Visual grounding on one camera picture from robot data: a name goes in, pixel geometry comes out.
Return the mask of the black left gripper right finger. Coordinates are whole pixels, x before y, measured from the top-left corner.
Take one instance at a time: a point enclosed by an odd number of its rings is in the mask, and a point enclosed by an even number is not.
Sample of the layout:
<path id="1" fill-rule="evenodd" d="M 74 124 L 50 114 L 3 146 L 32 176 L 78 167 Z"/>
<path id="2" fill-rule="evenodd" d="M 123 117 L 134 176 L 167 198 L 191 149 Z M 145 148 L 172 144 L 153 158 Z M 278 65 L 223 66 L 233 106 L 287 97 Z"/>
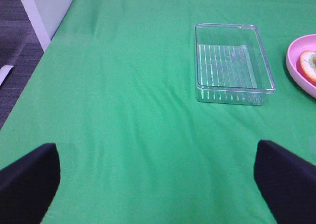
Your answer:
<path id="1" fill-rule="evenodd" d="M 316 167 L 286 148 L 260 140 L 255 183 L 278 224 L 316 222 Z"/>

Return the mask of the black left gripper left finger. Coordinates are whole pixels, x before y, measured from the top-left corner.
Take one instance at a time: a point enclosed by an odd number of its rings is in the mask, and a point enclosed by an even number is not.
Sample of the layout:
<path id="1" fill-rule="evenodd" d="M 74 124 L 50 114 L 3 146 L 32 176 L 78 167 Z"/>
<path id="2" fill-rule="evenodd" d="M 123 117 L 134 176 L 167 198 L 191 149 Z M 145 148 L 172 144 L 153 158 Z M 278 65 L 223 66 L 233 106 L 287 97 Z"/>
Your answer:
<path id="1" fill-rule="evenodd" d="M 0 222 L 39 224 L 61 180 L 57 147 L 47 143 L 0 171 Z"/>

